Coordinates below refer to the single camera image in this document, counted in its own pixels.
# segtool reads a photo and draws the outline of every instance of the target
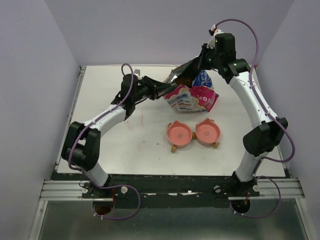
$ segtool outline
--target pink bowl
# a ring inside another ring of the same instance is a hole
[[[177,148],[184,148],[192,139],[191,128],[182,122],[174,121],[166,130],[168,140]]]
[[[199,143],[212,145],[220,138],[221,131],[217,124],[209,118],[195,125],[195,135]]]

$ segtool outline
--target snack bag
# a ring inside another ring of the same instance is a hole
[[[173,81],[178,87],[164,99],[179,112],[209,112],[219,95],[214,91],[211,78],[198,69],[199,57],[171,71],[165,83]]]

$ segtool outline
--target white wall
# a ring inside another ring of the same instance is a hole
[[[286,117],[296,145],[290,172],[298,176],[314,225],[320,226],[320,1],[296,0],[258,66],[262,91]],[[286,137],[284,156],[291,153]]]
[[[269,45],[294,0],[45,0],[81,65],[180,64],[210,40],[226,18],[250,23]],[[240,23],[224,23],[239,58],[252,61],[254,38]]]
[[[0,239],[28,239],[79,68],[43,0],[0,7]]]

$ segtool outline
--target white tabletop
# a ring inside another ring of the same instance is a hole
[[[174,66],[133,65],[141,76],[164,81]],[[245,152],[242,138],[252,128],[240,99],[217,72],[208,71],[219,98],[210,112],[176,112],[164,99],[147,100],[133,114],[101,139],[99,163],[109,174],[229,176]],[[88,66],[85,71],[72,121],[87,121],[104,111],[120,90],[121,67]],[[218,149],[196,140],[171,153],[166,130],[175,120],[195,129],[205,118],[221,129]],[[280,159],[278,149],[269,154]],[[58,173],[77,173],[61,160]],[[257,175],[284,177],[281,163],[264,161]]]

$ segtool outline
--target black base frame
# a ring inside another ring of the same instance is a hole
[[[128,175],[115,174],[109,178],[107,186],[130,185],[138,190],[141,208],[228,208],[228,197],[258,197],[254,191],[256,180],[239,182],[235,173],[232,176],[179,176],[179,175]],[[116,207],[134,209],[138,205],[137,194],[130,188],[122,193],[121,187],[114,191],[100,189],[85,183],[88,189],[84,199],[112,198]],[[96,206],[112,207],[113,202],[97,201]]]

